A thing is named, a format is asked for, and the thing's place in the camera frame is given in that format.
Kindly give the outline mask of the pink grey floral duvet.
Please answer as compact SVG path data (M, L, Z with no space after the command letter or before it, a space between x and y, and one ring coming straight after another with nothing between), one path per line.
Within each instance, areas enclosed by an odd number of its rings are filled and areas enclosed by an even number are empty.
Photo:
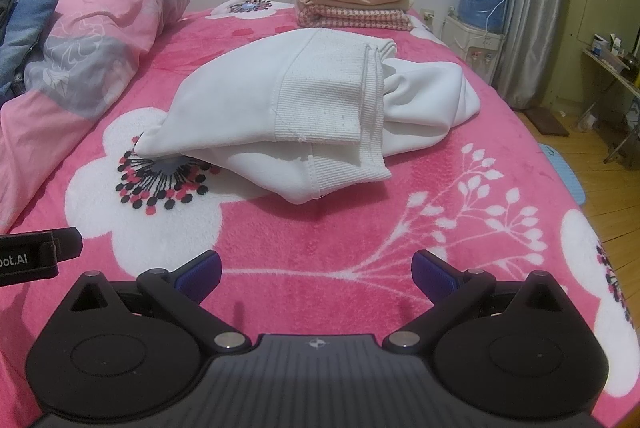
M156 39L191 0L55 1L16 67L9 54L17 44L2 41L2 232L117 102Z

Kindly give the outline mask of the white water dispenser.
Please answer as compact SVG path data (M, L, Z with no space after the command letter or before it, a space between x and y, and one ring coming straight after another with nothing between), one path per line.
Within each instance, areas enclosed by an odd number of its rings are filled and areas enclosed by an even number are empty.
M442 24L442 42L486 84L494 80L503 46L503 35L465 24L447 16Z

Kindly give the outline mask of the brown floor mat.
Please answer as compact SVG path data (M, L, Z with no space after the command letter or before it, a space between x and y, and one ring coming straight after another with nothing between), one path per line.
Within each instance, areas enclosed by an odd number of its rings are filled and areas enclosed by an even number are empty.
M554 117L552 112L544 107L528 108L524 111L527 119L542 135L569 136L567 128Z

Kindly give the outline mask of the blue jeans pile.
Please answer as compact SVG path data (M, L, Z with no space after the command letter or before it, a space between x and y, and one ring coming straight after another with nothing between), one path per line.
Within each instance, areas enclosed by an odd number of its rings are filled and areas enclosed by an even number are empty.
M58 0L1 0L1 105L25 93L24 69Z

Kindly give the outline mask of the light blue plastic stool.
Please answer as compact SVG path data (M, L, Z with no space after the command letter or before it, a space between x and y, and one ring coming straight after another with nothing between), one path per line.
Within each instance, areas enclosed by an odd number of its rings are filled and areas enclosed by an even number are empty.
M559 175L559 178L565 185L566 189L570 192L570 195L572 195L575 203L577 203L578 206L583 206L586 203L586 193L582 188L576 173L562 157L559 151L554 149L552 146L540 143L539 147L551 163L556 174Z

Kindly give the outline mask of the pink floral blanket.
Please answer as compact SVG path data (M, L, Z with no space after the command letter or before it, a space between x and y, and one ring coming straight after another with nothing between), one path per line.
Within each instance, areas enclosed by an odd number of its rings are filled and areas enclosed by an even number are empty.
M38 93L2 108L1 186L30 199L17 232L73 226L84 240L56 278L2 289L2 425L39 416L26 354L82 272L119 281L210 248L224 275L207 307L250 335L386 335L428 306L410 278L419 249L501 279L546 270L608 357L597 419L611 427L633 411L639 344L612 263L533 135L483 81L473 81L480 113L438 145L390 159L387 181L301 206L216 168L177 179L130 159L192 71L293 27L290 10L253 20L193 14L156 41L99 120Z

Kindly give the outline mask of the white wall socket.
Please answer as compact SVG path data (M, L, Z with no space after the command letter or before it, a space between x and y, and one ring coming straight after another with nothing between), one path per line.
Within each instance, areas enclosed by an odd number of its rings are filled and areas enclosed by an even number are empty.
M421 10L421 17L423 23L427 28L433 27L435 13L432 10Z

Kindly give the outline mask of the pink checked folded blanket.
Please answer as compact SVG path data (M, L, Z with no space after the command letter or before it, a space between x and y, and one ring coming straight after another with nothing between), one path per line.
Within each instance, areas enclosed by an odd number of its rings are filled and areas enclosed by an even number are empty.
M327 5L309 5L297 11L301 27L362 28L410 31L411 18L402 10L358 10Z

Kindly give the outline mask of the white sweatshirt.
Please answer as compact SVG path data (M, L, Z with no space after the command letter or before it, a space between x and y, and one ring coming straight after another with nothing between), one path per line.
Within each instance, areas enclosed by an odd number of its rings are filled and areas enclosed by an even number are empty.
M300 205L388 179L387 157L432 147L479 111L454 62L409 62L391 39L300 29L193 71L134 150L204 160Z

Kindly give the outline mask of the cluttered side table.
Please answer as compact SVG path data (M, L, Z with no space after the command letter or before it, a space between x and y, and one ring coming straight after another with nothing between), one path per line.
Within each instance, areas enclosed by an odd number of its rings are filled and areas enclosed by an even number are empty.
M620 71L616 69L616 66L609 62L605 57L603 50L599 55L593 54L589 48L584 48L582 54L588 57L593 64L596 64L601 70L603 70L611 80L608 81L608 85L593 99L592 103L586 108L586 110L578 117L577 124L585 125L588 117L591 115L592 110L596 108L605 95L614 88L616 84L622 86L626 92L634 96L634 99L639 99L639 88L627 80ZM634 142L639 138L639 121L628 131L623 140L620 141L613 149L603 158L602 162L607 165L612 162L623 147L630 141Z

